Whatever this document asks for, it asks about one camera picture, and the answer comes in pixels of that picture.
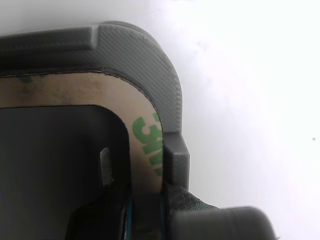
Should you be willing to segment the thin black gripper finger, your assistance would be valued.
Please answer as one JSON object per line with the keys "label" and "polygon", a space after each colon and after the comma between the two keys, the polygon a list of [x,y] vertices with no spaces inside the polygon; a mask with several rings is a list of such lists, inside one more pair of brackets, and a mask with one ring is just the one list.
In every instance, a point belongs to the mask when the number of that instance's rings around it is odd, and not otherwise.
{"label": "thin black gripper finger", "polygon": [[108,147],[99,154],[102,193],[70,216],[66,240],[129,240],[131,238],[131,184],[118,183]]}

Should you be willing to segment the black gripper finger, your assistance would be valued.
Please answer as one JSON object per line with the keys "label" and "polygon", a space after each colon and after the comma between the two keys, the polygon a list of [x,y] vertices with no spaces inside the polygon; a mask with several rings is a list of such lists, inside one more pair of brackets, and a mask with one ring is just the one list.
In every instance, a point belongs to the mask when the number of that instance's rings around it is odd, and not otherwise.
{"label": "black gripper finger", "polygon": [[251,207],[218,208],[186,188],[164,186],[162,223],[167,240],[275,240],[269,218]]}

